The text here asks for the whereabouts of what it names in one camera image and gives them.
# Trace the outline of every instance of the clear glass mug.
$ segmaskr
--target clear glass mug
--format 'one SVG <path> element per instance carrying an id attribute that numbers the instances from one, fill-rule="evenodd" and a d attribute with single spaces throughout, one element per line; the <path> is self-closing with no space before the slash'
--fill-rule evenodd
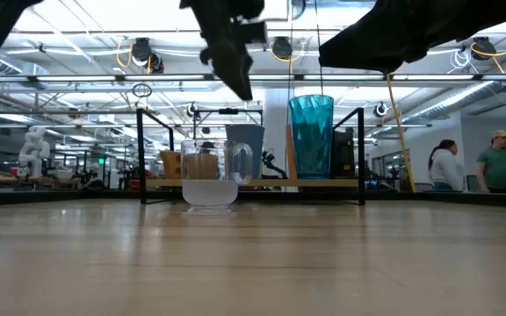
<path id="1" fill-rule="evenodd" d="M 181 144 L 183 198 L 189 213 L 231 212 L 239 184 L 251 181 L 253 150 L 230 140 L 186 140 Z"/>

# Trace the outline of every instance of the ceiling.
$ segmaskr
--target ceiling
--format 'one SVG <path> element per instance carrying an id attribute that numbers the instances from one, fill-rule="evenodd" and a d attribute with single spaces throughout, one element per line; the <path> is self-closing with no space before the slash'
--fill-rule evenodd
<path id="1" fill-rule="evenodd" d="M 333 2 L 323 1 L 317 16 L 310 6 L 299 18 L 287 20 L 287 2 L 283 0 L 265 1 L 266 8 L 262 18 L 268 20 L 270 41 L 275 36 L 288 36 L 294 47 L 294 62 L 278 61 L 271 53 L 270 46 L 252 45 L 248 47 L 254 59 L 251 74 L 364 74 L 367 71 L 356 69 L 320 69 L 317 48 L 348 25 L 364 16 L 373 6 L 371 1 Z M 121 75 L 146 74 L 147 70 L 131 62 L 129 67 L 121 63 L 130 61 L 128 50 L 137 37 L 150 38 L 150 45 L 162 57 L 166 74 L 208 74 L 210 66 L 202 65 L 198 54 L 206 45 L 200 38 L 199 28 L 190 10 L 179 10 L 178 1 L 109 0 L 106 7 L 103 2 L 93 0 L 45 0 L 27 10 L 15 25 L 13 31 L 0 50 L 0 60 L 22 68 L 24 65 L 35 64 L 43 68 L 48 75 Z M 506 51 L 506 23 L 481 32 L 489 36 L 498 51 Z M 490 61 L 467 62 L 463 54 L 456 55 L 462 43 L 446 43 L 434 47 L 430 55 L 424 59 L 404 64 L 397 73 L 401 74 L 462 74 L 491 72 L 495 64 Z M 506 56 L 500 58 L 506 62 Z M 132 83 L 118 85 L 119 92 L 84 92 L 55 93 L 41 92 L 14 93 L 9 91 L 8 83 L 0 84 L 0 110 L 33 108 L 38 98 L 38 105 L 44 104 L 43 111 L 67 110 L 77 108 L 83 111 L 95 110 L 133 110 L 138 101 L 151 111 L 162 115 L 162 119 L 171 124 L 191 122 L 186 116 L 186 108 L 195 103 L 199 108 L 218 109 L 235 107 L 241 109 L 263 109 L 270 106 L 267 90 L 283 89 L 283 83 L 263 83 L 253 87 L 254 100 L 242 102 L 230 89 L 220 83 L 162 83 L 161 88 L 154 86 L 154 93 L 146 98 L 135 97 L 131 90 Z M 184 85 L 184 91 L 178 87 Z M 437 96 L 450 86 L 433 87 L 423 83 L 393 87 L 394 99 L 400 104 L 402 113 Z M 291 95 L 322 93 L 319 83 L 313 85 L 293 86 Z M 323 84 L 323 93 L 332 96 L 336 101 L 335 121 L 340 120 L 356 107 L 365 107 L 368 122 L 380 122 L 372 115 L 373 106 L 379 102 L 389 101 L 386 86 L 336 86 Z M 64 115 L 37 117 L 39 121 L 49 119 L 56 123 L 87 123 L 88 118 L 71 119 Z M 116 115 L 118 123 L 135 123 L 134 115 Z M 236 116 L 220 116 L 213 114 L 205 123 L 231 124 L 251 123 L 251 117 L 241 114 Z M 99 139 L 109 136 L 103 131 L 59 131 L 62 134 L 91 134 Z M 183 134 L 190 132 L 188 128 L 177 133 L 177 140 L 184 139 Z M 149 130 L 146 133 L 161 139 L 164 131 Z"/>

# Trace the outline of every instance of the white robot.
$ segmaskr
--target white robot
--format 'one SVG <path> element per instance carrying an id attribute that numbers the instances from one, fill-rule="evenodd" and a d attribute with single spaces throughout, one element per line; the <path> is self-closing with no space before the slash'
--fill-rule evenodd
<path id="1" fill-rule="evenodd" d="M 50 145 L 43 140 L 46 129 L 32 126 L 25 134 L 25 144 L 18 154 L 18 176 L 39 177 L 42 175 L 42 159 L 50 156 Z"/>

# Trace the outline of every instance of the glass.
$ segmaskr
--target glass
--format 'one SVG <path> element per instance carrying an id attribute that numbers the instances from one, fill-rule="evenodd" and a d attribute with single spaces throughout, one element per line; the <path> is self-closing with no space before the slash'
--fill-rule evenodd
<path id="1" fill-rule="evenodd" d="M 231 140 L 183 141 L 183 198 L 191 205 L 187 213 L 231 213 L 238 184 L 251 181 L 252 158 L 253 151 L 249 145 Z"/>
<path id="2" fill-rule="evenodd" d="M 294 161 L 299 179 L 329 179 L 333 97 L 295 97 L 290 106 Z"/>

